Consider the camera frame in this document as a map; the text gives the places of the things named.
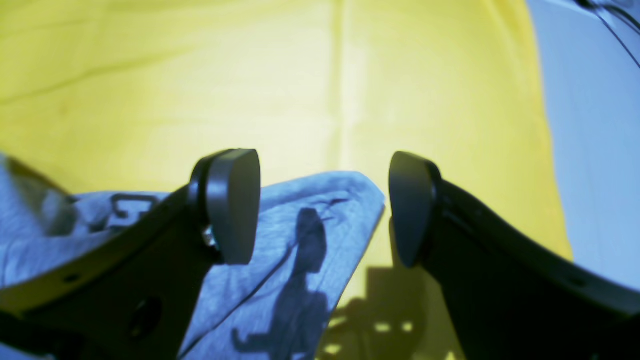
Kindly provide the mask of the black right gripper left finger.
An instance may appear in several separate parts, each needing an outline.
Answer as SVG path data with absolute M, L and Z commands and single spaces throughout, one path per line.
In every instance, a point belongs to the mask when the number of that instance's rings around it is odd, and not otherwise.
M 3 289 L 2 344 L 53 360 L 176 359 L 208 272 L 250 263 L 260 197 L 256 150 L 201 158 L 113 240 Z

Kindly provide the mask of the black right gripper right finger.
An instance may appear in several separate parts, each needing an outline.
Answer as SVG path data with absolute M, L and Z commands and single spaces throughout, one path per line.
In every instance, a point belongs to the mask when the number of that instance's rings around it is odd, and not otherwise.
M 638 291 L 526 237 L 414 153 L 394 153 L 388 188 L 398 257 L 439 284 L 467 359 L 639 358 Z

